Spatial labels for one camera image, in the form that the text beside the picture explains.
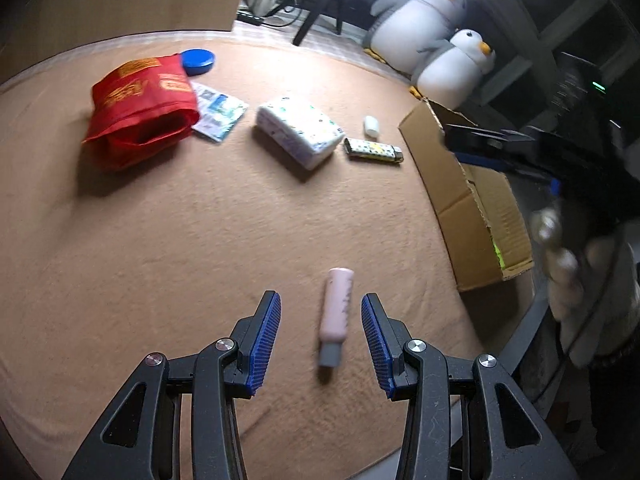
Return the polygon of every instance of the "white plush toy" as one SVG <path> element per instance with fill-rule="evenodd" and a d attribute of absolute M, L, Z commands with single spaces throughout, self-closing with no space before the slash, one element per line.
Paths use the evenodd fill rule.
<path fill-rule="evenodd" d="M 411 84 L 450 110 L 458 108 L 484 74 L 494 69 L 495 52 L 474 30 L 459 30 L 450 41 L 433 42 L 414 71 Z"/>
<path fill-rule="evenodd" d="M 406 74 L 421 59 L 420 50 L 452 36 L 466 13 L 466 0 L 377 0 L 378 19 L 362 41 L 365 51 Z"/>

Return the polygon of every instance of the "beige tablecloth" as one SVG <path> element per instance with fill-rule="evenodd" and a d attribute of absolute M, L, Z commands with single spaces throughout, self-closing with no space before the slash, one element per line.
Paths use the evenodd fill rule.
<path fill-rule="evenodd" d="M 189 138 L 125 173 L 95 171 L 80 146 L 91 85 L 129 59 L 193 47 L 217 56 L 197 80 L 250 104 L 235 130 L 220 145 Z M 481 350 L 409 153 L 393 166 L 350 162 L 340 148 L 305 174 L 252 127 L 257 105 L 287 93 L 350 136 L 374 115 L 381 140 L 406 150 L 397 126 L 416 102 L 406 86 L 293 47 L 128 46 L 0 95 L 0 417 L 43 480 L 61 477 L 148 352 L 200 351 L 268 288 L 282 296 L 280 331 L 264 387 L 237 403 L 254 480 L 341 479 L 399 447 L 406 405 L 377 385 L 360 322 L 366 292 L 442 351 Z M 335 266 L 355 271 L 350 335 L 322 385 L 317 332 Z M 183 478 L 188 450 L 184 438 Z"/>

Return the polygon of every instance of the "pink bottle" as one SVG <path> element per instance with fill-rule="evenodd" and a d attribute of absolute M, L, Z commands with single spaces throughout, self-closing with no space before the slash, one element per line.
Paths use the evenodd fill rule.
<path fill-rule="evenodd" d="M 319 365 L 337 367 L 340 364 L 342 343 L 347 339 L 347 320 L 353 271 L 336 267 L 329 270 L 324 292 L 324 309 L 320 322 Z"/>

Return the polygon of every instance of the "red pouch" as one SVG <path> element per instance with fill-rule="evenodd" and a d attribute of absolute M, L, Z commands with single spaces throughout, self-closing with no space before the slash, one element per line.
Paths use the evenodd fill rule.
<path fill-rule="evenodd" d="M 126 62 L 92 89 L 84 143 L 105 170 L 122 170 L 191 134 L 198 104 L 180 54 Z"/>

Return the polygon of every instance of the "yellow penguin foot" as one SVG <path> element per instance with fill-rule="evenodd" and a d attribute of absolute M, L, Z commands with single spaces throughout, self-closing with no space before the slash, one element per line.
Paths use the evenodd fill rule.
<path fill-rule="evenodd" d="M 369 56 L 371 56 L 376 61 L 379 61 L 380 63 L 384 63 L 385 65 L 388 64 L 384 59 L 382 59 L 378 54 L 373 52 L 373 50 L 371 50 L 370 48 L 365 48 L 364 52 L 365 52 L 365 54 L 368 54 Z"/>
<path fill-rule="evenodd" d="M 409 86 L 409 93 L 414 96 L 416 99 L 422 101 L 424 96 L 420 93 L 420 91 L 415 86 Z"/>

